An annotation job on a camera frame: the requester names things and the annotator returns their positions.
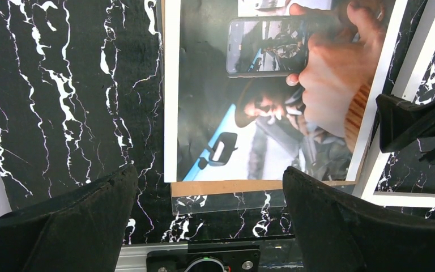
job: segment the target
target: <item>printed photograph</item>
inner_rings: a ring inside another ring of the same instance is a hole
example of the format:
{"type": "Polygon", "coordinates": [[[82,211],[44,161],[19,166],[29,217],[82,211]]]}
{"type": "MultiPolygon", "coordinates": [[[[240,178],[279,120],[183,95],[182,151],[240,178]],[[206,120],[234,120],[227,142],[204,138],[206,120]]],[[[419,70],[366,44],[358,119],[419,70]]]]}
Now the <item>printed photograph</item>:
{"type": "Polygon", "coordinates": [[[176,181],[347,180],[394,4],[182,1],[176,181]]]}

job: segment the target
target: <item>black marble surface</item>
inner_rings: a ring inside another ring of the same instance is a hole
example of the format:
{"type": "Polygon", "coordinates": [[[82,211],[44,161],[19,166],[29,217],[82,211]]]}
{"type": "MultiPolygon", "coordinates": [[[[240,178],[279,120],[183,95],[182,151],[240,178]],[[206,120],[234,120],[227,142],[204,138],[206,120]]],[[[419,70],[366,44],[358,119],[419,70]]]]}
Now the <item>black marble surface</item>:
{"type": "MultiPolygon", "coordinates": [[[[414,98],[416,104],[435,100],[435,52],[419,90],[414,98]]],[[[422,152],[435,148],[435,138],[418,139],[389,157],[376,191],[435,194],[435,165],[420,163],[422,152]]],[[[403,213],[435,219],[435,208],[393,207],[403,213]]]]}
{"type": "MultiPolygon", "coordinates": [[[[125,244],[291,234],[286,208],[270,207],[272,193],[261,193],[259,209],[241,209],[242,194],[236,193],[237,210],[172,215],[170,188],[162,180],[155,4],[0,1],[0,172],[11,207],[39,203],[134,163],[139,190],[125,244]]],[[[423,1],[409,1],[386,86],[422,9],[423,1]]],[[[389,184],[408,172],[393,169],[389,184]]],[[[203,206],[214,201],[190,199],[203,206]]]]}

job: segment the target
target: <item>phone screen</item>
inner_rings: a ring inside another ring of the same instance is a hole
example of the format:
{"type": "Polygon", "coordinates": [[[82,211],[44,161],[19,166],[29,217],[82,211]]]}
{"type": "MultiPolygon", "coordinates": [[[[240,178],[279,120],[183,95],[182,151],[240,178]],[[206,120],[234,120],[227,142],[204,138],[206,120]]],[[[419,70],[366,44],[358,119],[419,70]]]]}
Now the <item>phone screen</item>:
{"type": "Polygon", "coordinates": [[[308,25],[299,16],[240,18],[229,26],[230,74],[300,72],[308,59],[308,25]]]}
{"type": "Polygon", "coordinates": [[[277,9],[286,6],[286,0],[244,0],[244,2],[249,2],[257,10],[277,9]]]}

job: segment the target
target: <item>screw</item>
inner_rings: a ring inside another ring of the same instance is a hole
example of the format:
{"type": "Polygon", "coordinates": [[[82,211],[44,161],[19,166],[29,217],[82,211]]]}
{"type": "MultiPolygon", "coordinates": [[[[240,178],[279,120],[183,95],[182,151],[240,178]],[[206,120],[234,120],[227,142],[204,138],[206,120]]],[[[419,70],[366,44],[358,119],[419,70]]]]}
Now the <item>screw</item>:
{"type": "Polygon", "coordinates": [[[253,268],[254,264],[251,261],[246,261],[244,263],[242,263],[242,268],[244,270],[250,270],[251,268],[253,268]]]}

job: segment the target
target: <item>white frame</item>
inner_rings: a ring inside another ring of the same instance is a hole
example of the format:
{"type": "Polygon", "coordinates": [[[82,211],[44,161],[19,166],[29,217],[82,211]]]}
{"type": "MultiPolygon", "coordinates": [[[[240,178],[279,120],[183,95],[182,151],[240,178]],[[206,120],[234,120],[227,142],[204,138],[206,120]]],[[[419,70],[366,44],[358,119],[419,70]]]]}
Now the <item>white frame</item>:
{"type": "MultiPolygon", "coordinates": [[[[412,101],[435,51],[435,0],[428,1],[394,85],[393,95],[412,101]]],[[[379,149],[378,133],[362,166],[353,195],[381,206],[435,208],[435,194],[375,192],[390,153],[379,149]]]]}
{"type": "MultiPolygon", "coordinates": [[[[169,41],[175,43],[180,41],[181,36],[181,0],[162,1],[165,12],[164,19],[167,24],[164,26],[164,89],[176,90],[175,92],[164,91],[164,150],[177,151],[177,112],[179,82],[179,45],[169,46],[169,41]]],[[[176,156],[164,156],[164,182],[175,182],[177,176],[176,156]]]]}

